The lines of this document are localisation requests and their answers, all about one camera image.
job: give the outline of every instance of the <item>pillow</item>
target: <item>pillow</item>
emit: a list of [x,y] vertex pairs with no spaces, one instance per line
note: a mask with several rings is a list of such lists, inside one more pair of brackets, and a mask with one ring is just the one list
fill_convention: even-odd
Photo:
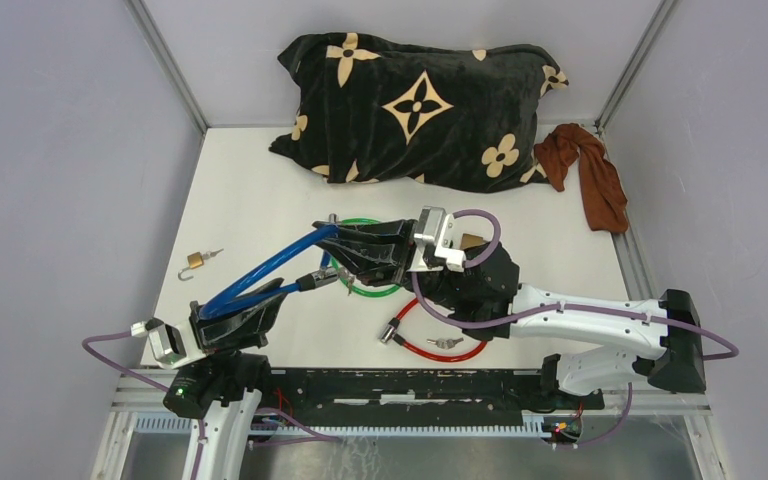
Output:
[[490,193],[547,182],[532,155],[537,102],[569,82],[540,47],[456,51],[329,33],[297,38],[278,61],[301,103],[270,151],[329,183],[410,177]]

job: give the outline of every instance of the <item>green cable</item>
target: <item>green cable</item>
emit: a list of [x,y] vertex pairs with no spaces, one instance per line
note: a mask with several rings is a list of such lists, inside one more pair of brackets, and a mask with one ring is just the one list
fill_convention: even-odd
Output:
[[[371,218],[348,218],[346,220],[342,220],[340,223],[344,225],[369,225],[372,223],[380,223],[380,222],[378,222],[378,220],[373,220]],[[331,257],[331,266],[337,269],[340,268],[340,264],[337,263],[337,260],[334,260],[334,257]],[[343,285],[347,287],[349,286],[348,282],[346,282],[345,279],[341,278],[340,281],[343,283]],[[351,286],[352,292],[357,293],[360,296],[370,297],[370,298],[386,297],[387,295],[392,295],[393,293],[396,293],[400,288],[401,287],[398,285],[393,285],[387,290],[364,290],[354,285]]]

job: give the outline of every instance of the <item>gray floor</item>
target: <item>gray floor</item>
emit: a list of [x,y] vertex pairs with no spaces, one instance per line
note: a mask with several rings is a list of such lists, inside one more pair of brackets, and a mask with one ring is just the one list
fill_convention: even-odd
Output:
[[[588,418],[598,435],[612,418]],[[135,435],[125,479],[177,479],[186,435]],[[353,438],[247,452],[241,480],[700,479],[684,422],[632,418],[610,442],[553,452],[534,439]]]

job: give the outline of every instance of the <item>patterned pillow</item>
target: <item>patterned pillow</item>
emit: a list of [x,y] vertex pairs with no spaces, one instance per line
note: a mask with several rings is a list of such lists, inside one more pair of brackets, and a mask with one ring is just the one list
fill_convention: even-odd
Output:
[[531,153],[537,102],[569,82],[542,48],[454,51],[329,33],[297,38],[278,60],[301,104],[270,150],[329,183],[407,176],[489,193],[546,182]]

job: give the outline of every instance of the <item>open padlock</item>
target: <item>open padlock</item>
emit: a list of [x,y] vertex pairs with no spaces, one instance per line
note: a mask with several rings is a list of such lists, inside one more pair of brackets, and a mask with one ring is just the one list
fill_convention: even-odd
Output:
[[192,279],[193,278],[192,275],[189,275],[189,276],[185,277],[184,276],[184,272],[188,272],[190,270],[195,270],[195,269],[201,267],[202,265],[204,265],[204,262],[206,262],[207,260],[209,260],[209,259],[211,259],[211,258],[213,258],[213,257],[215,257],[217,255],[219,255],[223,250],[225,250],[225,249],[224,248],[220,248],[219,250],[214,250],[212,252],[211,251],[207,251],[207,252],[204,252],[204,253],[196,252],[196,253],[192,253],[190,255],[187,255],[187,266],[182,268],[181,271],[178,272],[178,280],[180,280],[182,282],[186,282],[187,280]]

